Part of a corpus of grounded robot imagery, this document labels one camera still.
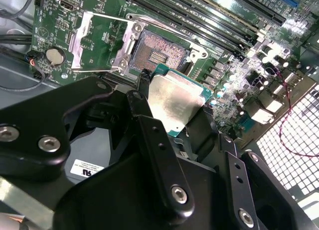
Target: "red wire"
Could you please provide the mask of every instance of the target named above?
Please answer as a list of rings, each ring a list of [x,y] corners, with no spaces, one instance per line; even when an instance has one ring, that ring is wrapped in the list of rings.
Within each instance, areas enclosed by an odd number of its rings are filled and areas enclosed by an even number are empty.
[[[30,65],[31,65],[31,66],[35,66],[35,62],[34,62],[33,59],[30,59]]]
[[[289,92],[288,92],[288,84],[285,82],[283,76],[281,75],[281,73],[278,71],[277,72],[277,75],[283,80],[283,83],[284,83],[284,88],[285,88],[285,91],[286,91],[286,97],[287,97],[287,101],[289,103],[289,109],[288,109],[288,113],[287,115],[285,116],[285,119],[283,120],[283,122],[281,123],[280,127],[279,127],[279,138],[280,138],[280,143],[284,146],[284,148],[286,148],[287,151],[289,151],[289,153],[291,154],[295,154],[295,155],[298,155],[298,156],[301,156],[301,157],[308,157],[308,158],[313,158],[313,157],[319,157],[319,154],[317,155],[308,155],[308,154],[300,154],[300,153],[296,153],[296,152],[293,152],[292,150],[290,150],[284,143],[284,141],[282,140],[282,136],[283,136],[283,126],[284,126],[284,123],[288,120],[289,116],[291,116],[292,112],[293,112],[293,107],[291,105],[291,101],[290,101],[290,96],[289,96]]]

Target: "white ventilation grille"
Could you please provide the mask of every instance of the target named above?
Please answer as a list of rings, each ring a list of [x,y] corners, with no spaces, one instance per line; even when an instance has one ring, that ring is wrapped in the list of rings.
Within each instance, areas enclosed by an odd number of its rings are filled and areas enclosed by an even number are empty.
[[[289,153],[279,140],[278,121],[257,144],[275,177],[287,189],[298,185],[304,195],[319,188],[319,158]],[[285,145],[300,154],[319,154],[319,85],[293,107],[284,124]]]

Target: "white label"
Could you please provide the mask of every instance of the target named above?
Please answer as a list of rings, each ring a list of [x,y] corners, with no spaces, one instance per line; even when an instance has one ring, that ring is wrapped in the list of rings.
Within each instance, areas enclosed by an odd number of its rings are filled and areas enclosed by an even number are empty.
[[[183,152],[183,151],[180,151],[180,154],[184,157],[184,158],[187,158],[189,159],[189,156],[186,152]]]
[[[101,171],[102,169],[104,169],[104,167],[76,159],[70,172],[72,174],[88,178],[91,177],[93,174]]]

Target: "screw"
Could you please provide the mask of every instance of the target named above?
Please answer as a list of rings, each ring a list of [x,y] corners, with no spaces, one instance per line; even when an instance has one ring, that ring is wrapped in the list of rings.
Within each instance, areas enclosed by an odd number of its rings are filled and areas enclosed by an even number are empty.
[[[19,137],[19,131],[12,126],[1,126],[0,127],[0,141],[11,142]]]
[[[231,138],[229,138],[228,136],[224,136],[224,139],[227,141],[227,142],[229,142],[229,143],[231,143]]]
[[[98,83],[98,87],[101,89],[106,89],[106,86],[103,83]]]
[[[184,189],[181,187],[175,186],[171,189],[171,194],[173,195],[174,199],[180,203],[185,204],[187,201],[187,194]]]
[[[253,228],[254,227],[254,221],[251,218],[251,216],[249,215],[249,213],[247,213],[245,210],[243,209],[239,209],[239,217],[240,219],[243,221],[243,223],[249,227],[249,228]]]
[[[136,32],[141,32],[142,31],[142,26],[139,24],[135,24],[134,29]]]
[[[62,79],[68,79],[68,77],[69,77],[69,76],[68,76],[68,74],[66,74],[66,73],[62,73],[62,74],[61,74],[61,78],[62,78]]]
[[[143,96],[138,92],[133,92],[133,96],[135,96],[136,98],[138,98],[140,100],[143,99]]]
[[[120,62],[120,66],[122,67],[122,68],[126,68],[128,65],[127,65],[127,61],[126,60],[122,60],[121,62]]]
[[[45,152],[56,152],[60,147],[60,141],[52,136],[46,136],[39,140],[38,146],[40,149],[44,150]]]
[[[258,157],[257,157],[256,155],[251,154],[250,156],[251,156],[251,157],[253,158],[253,160],[255,160],[256,162],[258,162],[258,161],[259,161],[259,159],[258,159]]]

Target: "hdmi port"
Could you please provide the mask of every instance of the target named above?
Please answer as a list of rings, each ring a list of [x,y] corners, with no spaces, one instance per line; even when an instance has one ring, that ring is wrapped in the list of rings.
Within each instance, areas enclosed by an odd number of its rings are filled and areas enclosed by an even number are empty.
[[[59,4],[62,8],[68,11],[74,11],[79,9],[80,4],[73,0],[60,0]]]

